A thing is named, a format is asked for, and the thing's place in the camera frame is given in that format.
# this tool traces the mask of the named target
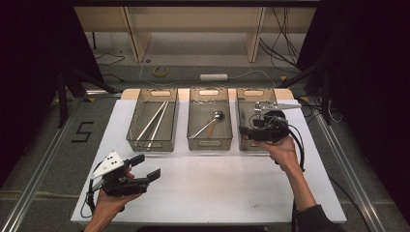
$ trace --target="metal spoon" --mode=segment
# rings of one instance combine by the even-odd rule
[[[222,111],[215,111],[214,113],[214,119],[209,122],[205,127],[203,127],[201,130],[199,130],[197,133],[193,134],[190,139],[196,138],[201,132],[203,132],[206,128],[208,128],[212,123],[214,123],[217,120],[222,120],[223,119],[223,112]]]

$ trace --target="metal stick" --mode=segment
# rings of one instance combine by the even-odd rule
[[[154,114],[153,118],[150,120],[150,122],[147,124],[147,126],[144,128],[144,130],[142,130],[142,133],[136,138],[136,140],[138,141],[139,139],[141,139],[141,137],[144,135],[144,133],[146,132],[146,130],[148,130],[148,128],[151,126],[151,124],[154,122],[154,120],[157,118],[158,114],[161,112],[163,106],[167,103],[168,101],[164,101],[163,104],[161,105],[160,109],[158,109],[158,111]]]
[[[157,134],[158,128],[160,127],[160,124],[161,124],[161,121],[162,121],[162,117],[163,117],[163,115],[165,114],[166,108],[168,107],[168,103],[169,103],[169,101],[166,101],[166,104],[165,104],[165,106],[163,107],[161,117],[160,117],[160,119],[158,120],[157,125],[155,126],[153,135],[151,136],[151,139],[150,139],[151,141],[150,141],[150,143],[148,144],[147,151],[150,150],[150,148],[151,148],[151,146],[152,146],[152,144],[153,144],[152,141],[154,140],[155,135]]]

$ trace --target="white tabletop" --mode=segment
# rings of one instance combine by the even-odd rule
[[[135,103],[126,100],[116,102],[89,176],[112,150],[123,160],[139,155],[126,140]],[[180,100],[174,152],[145,153],[146,160],[132,169],[136,177],[145,177],[160,168],[161,177],[148,187],[147,193],[130,202],[113,223],[141,226],[267,225],[291,221],[293,195],[285,174],[267,153],[239,150],[235,103],[230,101],[234,134],[230,150],[193,152],[189,150],[187,140],[189,101]],[[295,126],[303,137],[305,176],[316,201],[323,206],[331,221],[345,222],[346,217],[301,109],[284,110],[284,113],[289,124]],[[90,220],[80,215],[88,179],[73,212],[73,222],[86,223]],[[90,215],[88,206],[84,207],[83,215]]]

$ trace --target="metal frame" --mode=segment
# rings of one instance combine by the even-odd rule
[[[309,98],[313,104],[319,104],[315,98]],[[346,179],[347,184],[353,192],[353,195],[365,215],[365,219],[368,223],[371,231],[379,232],[386,231],[376,209],[373,207],[370,198],[368,197],[363,185],[361,184],[358,175],[350,164],[349,159],[343,151],[337,136],[335,135],[332,126],[329,126],[321,115],[316,117],[320,128],[323,131],[329,145],[332,148],[333,154],[337,160],[341,172]]]
[[[12,212],[7,217],[6,223],[2,228],[2,232],[17,231],[18,226],[22,223],[24,216],[27,213],[27,210],[30,207],[37,190],[39,189],[49,166],[52,164],[61,146],[61,143],[63,142],[64,137],[66,136],[67,131],[70,128],[73,116],[81,106],[82,102],[83,98],[74,99],[66,123],[61,129],[58,129],[56,134],[54,135],[47,151],[44,154],[44,157],[42,158],[36,171],[34,172],[33,177],[30,179],[27,187],[18,198],[17,203],[12,209]]]

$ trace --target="metal rod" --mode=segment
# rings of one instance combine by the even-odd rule
[[[197,133],[193,134],[190,139],[195,139],[202,131],[204,131],[206,128],[208,128],[209,125],[217,121],[217,119],[213,119],[211,122],[209,122],[205,127],[203,127],[201,130],[199,130]]]
[[[152,142],[152,141],[154,140],[155,135],[157,135],[158,128],[160,127],[160,124],[161,124],[161,121],[162,121],[162,117],[163,117],[163,115],[165,114],[166,108],[168,107],[168,103],[169,103],[169,101],[166,101],[166,104],[165,104],[165,106],[163,107],[163,110],[162,110],[162,114],[161,114],[161,116],[160,116],[160,119],[158,120],[157,125],[155,126],[153,135],[151,136],[151,139],[150,139],[151,141],[150,141],[150,143],[148,144],[148,148],[147,148],[148,151],[150,150],[151,146],[153,145],[153,142]]]
[[[144,130],[142,131],[142,133],[136,138],[136,140],[141,139],[141,137],[144,135],[144,133],[146,132],[146,130],[148,130],[148,128],[151,126],[151,124],[154,122],[154,120],[157,118],[158,114],[161,112],[163,106],[167,103],[168,101],[164,101],[163,104],[161,105],[161,107],[158,109],[158,111],[154,114],[153,118],[150,120],[150,122],[147,124],[147,126],[144,128]]]

